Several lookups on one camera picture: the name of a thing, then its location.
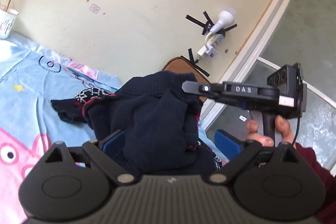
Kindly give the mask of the dark red sleeve forearm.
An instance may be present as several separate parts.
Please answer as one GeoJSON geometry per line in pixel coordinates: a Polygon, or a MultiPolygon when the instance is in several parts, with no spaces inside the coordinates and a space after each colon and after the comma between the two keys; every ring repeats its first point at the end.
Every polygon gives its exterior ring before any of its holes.
{"type": "Polygon", "coordinates": [[[336,214],[336,180],[331,173],[323,168],[317,161],[315,152],[312,148],[302,147],[300,144],[295,144],[296,150],[301,154],[301,156],[308,162],[312,167],[315,173],[324,183],[326,188],[326,197],[323,203],[323,206],[317,213],[317,219],[320,223],[335,223],[335,214],[336,214]]]}

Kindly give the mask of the person's right hand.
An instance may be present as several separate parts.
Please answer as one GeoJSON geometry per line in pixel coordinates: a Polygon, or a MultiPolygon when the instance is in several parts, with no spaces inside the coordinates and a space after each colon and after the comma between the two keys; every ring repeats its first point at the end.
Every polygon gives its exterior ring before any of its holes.
{"type": "MultiPolygon", "coordinates": [[[[262,136],[257,133],[259,124],[255,120],[248,120],[246,122],[246,128],[249,131],[246,135],[246,140],[258,141],[265,147],[272,147],[274,145],[274,141],[270,137],[262,136]]],[[[281,133],[283,141],[288,143],[292,143],[294,141],[294,134],[291,130],[289,122],[280,115],[278,115],[275,119],[275,128],[281,133]]]]}

